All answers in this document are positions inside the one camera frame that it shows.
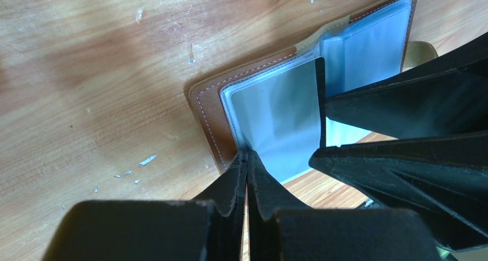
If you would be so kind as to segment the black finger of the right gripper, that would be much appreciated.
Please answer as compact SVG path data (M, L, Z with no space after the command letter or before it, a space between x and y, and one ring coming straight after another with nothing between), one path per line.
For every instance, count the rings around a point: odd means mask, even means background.
M386 80L328 97L325 115L398 139L487 139L487 35Z
M487 247L487 133L326 147L309 164L388 208L418 213L440 247Z

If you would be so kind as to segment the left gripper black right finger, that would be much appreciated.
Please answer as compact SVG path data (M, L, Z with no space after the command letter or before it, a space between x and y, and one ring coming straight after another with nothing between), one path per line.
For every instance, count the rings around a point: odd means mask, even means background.
M251 260L439 260L433 237L407 209L314 209L247 152Z

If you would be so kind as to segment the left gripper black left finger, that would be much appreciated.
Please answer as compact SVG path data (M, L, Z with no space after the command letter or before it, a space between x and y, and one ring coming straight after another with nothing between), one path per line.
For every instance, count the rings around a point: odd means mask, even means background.
M240 260L247 153L190 200L92 200L64 216L44 260Z

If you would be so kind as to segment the brown leather card holder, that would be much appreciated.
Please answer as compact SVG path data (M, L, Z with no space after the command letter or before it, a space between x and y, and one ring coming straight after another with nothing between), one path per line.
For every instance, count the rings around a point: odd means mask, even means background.
M189 104L219 172L240 150L255 150L287 183L310 171L319 147L353 144L370 131L331 120L320 97L393 77L437 57L410 41L417 0L381 0L322 25L304 40L195 83Z

